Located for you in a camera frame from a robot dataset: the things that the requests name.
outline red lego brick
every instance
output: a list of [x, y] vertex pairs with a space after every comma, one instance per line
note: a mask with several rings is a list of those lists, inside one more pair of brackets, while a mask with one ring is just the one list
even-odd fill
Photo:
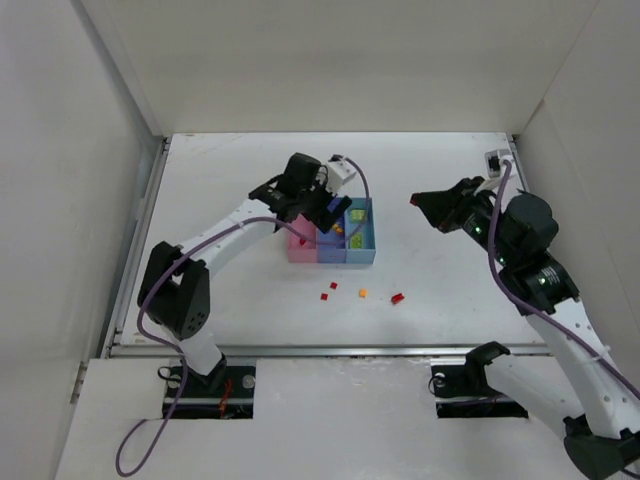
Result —
[[397, 305], [402, 300], [404, 300], [404, 295], [402, 295], [401, 293], [398, 293], [397, 295], [391, 297], [391, 303], [393, 303], [394, 305]]

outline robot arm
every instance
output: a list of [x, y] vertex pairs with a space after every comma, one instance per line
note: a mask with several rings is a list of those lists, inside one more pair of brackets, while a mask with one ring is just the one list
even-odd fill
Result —
[[226, 360], [215, 344], [210, 311], [211, 278], [231, 259], [262, 238], [304, 216], [322, 232], [327, 232], [351, 205], [343, 197], [335, 207], [338, 190], [356, 176], [347, 159], [334, 155], [326, 164], [307, 155], [293, 155], [284, 172], [249, 193], [235, 211], [210, 229], [180, 245], [161, 242], [151, 251], [138, 294], [141, 306], [152, 286], [183, 253], [205, 239], [233, 230], [189, 258], [152, 298], [147, 313], [161, 325], [184, 352], [195, 378], [215, 388]]
[[[502, 159], [496, 160], [500, 172]], [[441, 232], [462, 229], [488, 250], [494, 186], [481, 177], [467, 178], [447, 191], [416, 193], [411, 203]], [[471, 351], [464, 366], [440, 376], [436, 394], [508, 395], [563, 438], [567, 454], [583, 474], [604, 479], [640, 458], [640, 400], [637, 390], [620, 382], [622, 376], [589, 322], [577, 287], [547, 252], [557, 232], [549, 205], [522, 192], [499, 213], [495, 258], [507, 295], [549, 346], [573, 392], [550, 385], [507, 348], [491, 342]], [[531, 307], [547, 320], [531, 314]]]

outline white wall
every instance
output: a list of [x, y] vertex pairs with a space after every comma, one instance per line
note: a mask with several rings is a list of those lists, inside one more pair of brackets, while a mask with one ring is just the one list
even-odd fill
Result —
[[600, 0], [520, 138], [553, 249], [621, 368], [640, 383], [640, 2]]
[[83, 1], [165, 134], [520, 132], [597, 2]]
[[0, 465], [53, 475], [136, 187], [133, 117], [69, 0], [0, 0]]

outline purple cable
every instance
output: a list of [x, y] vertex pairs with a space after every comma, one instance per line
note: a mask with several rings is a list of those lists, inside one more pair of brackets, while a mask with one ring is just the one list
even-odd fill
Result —
[[[353, 167], [358, 172], [358, 175], [360, 175], [360, 178], [362, 179], [362, 186], [364, 187], [364, 192], [365, 192], [365, 212], [368, 212], [369, 211], [370, 196], [369, 196], [369, 184], [367, 182], [367, 178], [365, 177], [364, 172], [362, 171], [362, 169], [356, 164], [356, 162], [354, 162], [353, 160], [351, 160], [350, 158], [347, 158], [347, 157], [343, 157], [343, 160], [346, 161], [347, 163], [353, 165]], [[341, 242], [338, 242], [338, 243], [335, 243], [335, 242], [318, 242], [318, 241], [316, 241], [316, 239], [307, 237], [303, 233], [298, 232], [297, 230], [295, 230], [288, 223], [285, 223], [285, 222], [283, 222], [281, 220], [278, 220], [278, 219], [275, 219], [275, 218], [272, 218], [272, 217], [253, 217], [253, 218], [250, 218], [248, 220], [243, 221], [242, 225], [243, 226], [244, 225], [250, 225], [252, 223], [257, 223], [257, 222], [275, 223], [278, 227], [281, 227], [281, 228], [284, 228], [286, 230], [289, 230], [291, 233], [293, 233], [294, 235], [297, 235], [298, 237], [302, 238], [303, 240], [306, 240], [307, 242], [315, 243], [317, 245], [341, 245]], [[353, 230], [351, 235], [349, 235], [347, 237], [347, 240], [350, 239], [352, 236], [354, 236], [356, 233], [358, 233], [358, 231], [362, 228], [362, 226], [363, 226], [363, 224], [358, 225]], [[149, 293], [147, 294], [147, 296], [145, 297], [144, 301], [142, 302], [142, 305], [140, 305], [140, 311], [138, 312], [138, 317], [137, 317], [137, 322], [136, 322], [136, 325], [138, 327], [138, 331], [140, 332], [140, 334], [143, 337], [146, 337], [149, 340], [153, 340], [153, 341], [155, 341], [155, 342], [157, 342], [157, 343], [159, 343], [161, 345], [164, 345], [164, 346], [169, 347], [169, 348], [171, 348], [171, 349], [176, 351], [176, 353], [178, 354], [178, 356], [180, 358], [180, 363], [182, 364], [182, 377], [180, 379], [180, 386], [178, 387], [178, 391], [176, 392], [176, 395], [175, 395], [175, 397], [173, 399], [173, 402], [171, 403], [171, 406], [169, 407], [169, 410], [167, 410], [167, 414], [166, 414], [165, 418], [162, 420], [162, 423], [160, 424], [160, 427], [158, 428], [158, 431], [156, 432], [156, 435], [153, 437], [153, 440], [151, 441], [151, 444], [149, 445], [149, 448], [147, 449], [147, 451], [145, 452], [144, 456], [142, 457], [142, 460], [140, 460], [140, 463], [138, 463], [138, 465], [133, 470], [131, 470], [129, 472], [123, 471], [122, 467], [120, 465], [120, 457], [122, 455], [122, 451], [124, 450], [125, 445], [129, 441], [129, 438], [131, 438], [131, 435], [133, 435], [133, 433], [136, 430], [138, 430], [138, 428], [140, 428], [142, 425], [144, 425], [147, 422], [147, 419], [142, 419], [138, 423], [136, 423], [133, 426], [133, 428], [129, 431], [129, 433], [127, 433], [125, 435], [124, 439], [122, 440], [122, 443], [120, 443], [120, 446], [118, 447], [118, 451], [116, 453], [116, 472], [118, 472], [118, 475], [121, 476], [121, 477], [127, 478], [127, 477], [131, 477], [131, 476], [135, 475], [136, 473], [138, 473], [140, 471], [140, 469], [142, 469], [142, 467], [145, 465], [145, 463], [147, 463], [147, 460], [149, 460], [149, 457], [151, 456], [151, 453], [153, 452], [153, 449], [155, 448], [156, 443], [158, 443], [158, 440], [160, 439], [160, 435], [162, 435], [162, 432], [164, 431], [164, 429], [167, 426], [167, 423], [169, 422], [169, 419], [171, 418], [171, 416], [173, 415], [173, 412], [175, 412], [175, 410], [176, 410], [176, 408], [178, 406], [178, 401], [180, 400], [180, 397], [182, 397], [182, 394], [184, 393], [185, 386], [187, 385], [187, 376], [189, 375], [189, 367], [187, 366], [187, 361], [186, 361], [186, 358], [184, 356], [184, 352], [182, 351], [180, 346], [175, 344], [175, 343], [172, 343], [172, 342], [170, 342], [168, 340], [165, 340], [164, 338], [157, 337], [157, 336], [153, 335], [152, 333], [149, 333], [144, 328], [144, 325], [143, 325], [142, 321], [144, 319], [144, 314], [147, 313], [147, 309], [149, 308], [149, 304], [151, 303], [151, 299], [156, 295], [156, 293], [158, 293], [158, 290], [160, 289], [162, 284], [164, 284], [164, 282], [166, 282], [169, 278], [171, 278], [173, 273], [178, 268], [180, 268], [180, 265], [182, 265], [184, 262], [186, 262], [192, 255], [195, 255], [197, 252], [199, 252], [203, 248], [208, 247], [212, 243], [217, 242], [221, 238], [229, 235], [230, 233], [235, 232], [236, 230], [239, 230], [240, 228], [242, 228], [242, 226], [240, 224], [233, 225], [233, 226], [227, 228], [226, 230], [218, 232], [217, 234], [213, 235], [212, 237], [207, 238], [203, 242], [201, 242], [198, 245], [196, 245], [195, 247], [193, 247], [187, 253], [182, 255], [178, 260], [176, 260], [173, 263], [173, 265], [171, 265], [171, 267], [169, 267], [167, 269], [166, 272], [164, 272], [162, 274], [162, 276], [153, 285], [153, 287], [151, 287], [151, 290], [149, 290]]]
[[509, 181], [509, 175], [511, 174], [511, 162], [505, 161], [505, 172], [502, 177], [502, 181], [500, 182], [500, 187], [498, 188], [498, 193], [496, 195], [496, 202], [493, 207], [493, 213], [491, 214], [491, 223], [489, 224], [489, 239], [488, 239], [488, 250], [489, 250], [489, 269], [491, 270], [491, 276], [493, 280], [498, 285], [498, 288], [502, 290], [502, 293], [513, 303], [514, 305], [520, 307], [523, 310], [526, 310], [532, 315], [536, 315], [540, 319], [544, 320], [551, 326], [557, 328], [562, 333], [564, 333], [567, 337], [571, 338], [574, 342], [580, 345], [584, 350], [589, 353], [607, 372], [611, 374], [616, 380], [618, 380], [622, 385], [624, 385], [638, 400], [640, 400], [640, 390], [638, 390], [627, 378], [622, 375], [613, 365], [607, 362], [604, 358], [602, 358], [601, 354], [598, 353], [591, 345], [585, 342], [578, 335], [573, 333], [567, 327], [557, 322], [553, 318], [551, 318], [546, 313], [538, 310], [533, 305], [529, 305], [527, 302], [521, 300], [513, 293], [509, 291], [509, 289], [502, 282], [502, 279], [498, 275], [498, 271], [496, 269], [496, 230], [498, 227], [498, 216], [500, 215], [500, 207], [502, 206], [502, 197], [504, 196], [504, 191], [507, 186], [507, 182]]

